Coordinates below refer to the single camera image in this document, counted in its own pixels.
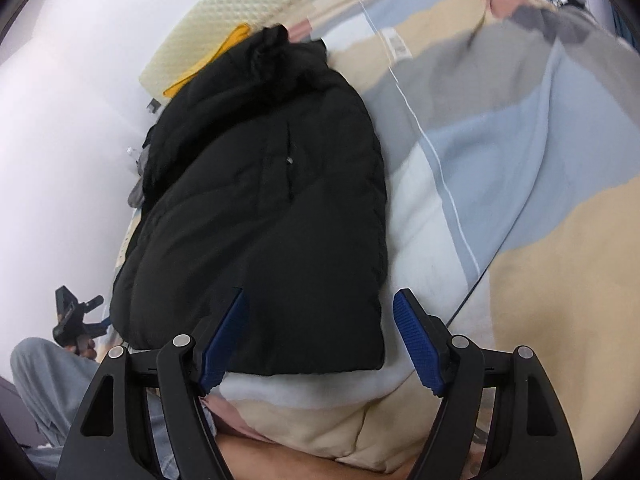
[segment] blanket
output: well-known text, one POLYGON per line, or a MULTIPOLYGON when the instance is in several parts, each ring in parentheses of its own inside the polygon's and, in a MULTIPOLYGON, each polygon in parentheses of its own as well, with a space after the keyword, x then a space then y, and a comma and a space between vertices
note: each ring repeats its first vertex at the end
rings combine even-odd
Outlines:
POLYGON ((385 363, 228 374, 207 397, 218 423, 397 468, 438 409, 392 319, 408 287, 453 333, 536 351, 593 477, 640 410, 638 54, 544 0, 314 0, 283 21, 324 40, 380 138, 385 363))

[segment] blue rubber pad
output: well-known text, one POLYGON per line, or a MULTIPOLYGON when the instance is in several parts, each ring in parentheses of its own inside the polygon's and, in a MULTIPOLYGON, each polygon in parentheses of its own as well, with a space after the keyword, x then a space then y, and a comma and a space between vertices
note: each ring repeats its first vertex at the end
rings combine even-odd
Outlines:
POLYGON ((203 391, 209 392, 222 382, 248 316, 246 297, 244 292, 240 292, 222 320, 216 335, 202 353, 202 375, 199 382, 203 391))
POLYGON ((440 375, 440 358, 402 292, 394 296, 394 320, 420 382, 434 395, 442 396, 445 382, 440 375))

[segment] knee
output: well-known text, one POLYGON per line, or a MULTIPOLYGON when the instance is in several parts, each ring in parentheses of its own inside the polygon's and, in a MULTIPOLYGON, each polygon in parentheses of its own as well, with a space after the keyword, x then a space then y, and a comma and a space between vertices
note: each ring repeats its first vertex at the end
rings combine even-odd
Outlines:
POLYGON ((10 365, 14 375, 14 381, 28 375, 34 362, 41 361, 50 346, 55 346, 51 341, 39 337, 28 337, 20 341, 11 352, 10 365))

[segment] black puffer jacket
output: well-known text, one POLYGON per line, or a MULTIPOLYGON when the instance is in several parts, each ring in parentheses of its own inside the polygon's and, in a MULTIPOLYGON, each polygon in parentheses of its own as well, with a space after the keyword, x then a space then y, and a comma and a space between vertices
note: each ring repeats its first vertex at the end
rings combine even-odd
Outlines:
POLYGON ((232 371, 382 365, 380 144, 324 44, 255 34, 185 86, 148 141, 142 222, 111 303, 126 341, 160 348, 242 286, 251 314, 232 371))

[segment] light blue pants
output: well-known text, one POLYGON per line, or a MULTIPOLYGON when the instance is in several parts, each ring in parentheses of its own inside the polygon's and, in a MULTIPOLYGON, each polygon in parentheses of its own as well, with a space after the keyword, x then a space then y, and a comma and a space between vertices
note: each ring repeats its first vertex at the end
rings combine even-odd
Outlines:
MULTIPOLYGON (((28 449, 27 455, 47 480, 54 480, 56 470, 80 402, 87 391, 98 364, 39 338, 22 341, 11 354, 15 387, 52 447, 28 449)), ((174 480, 178 468, 169 443, 159 397, 148 396, 151 428, 162 474, 174 480)), ((215 427, 205 410, 212 433, 215 427)))

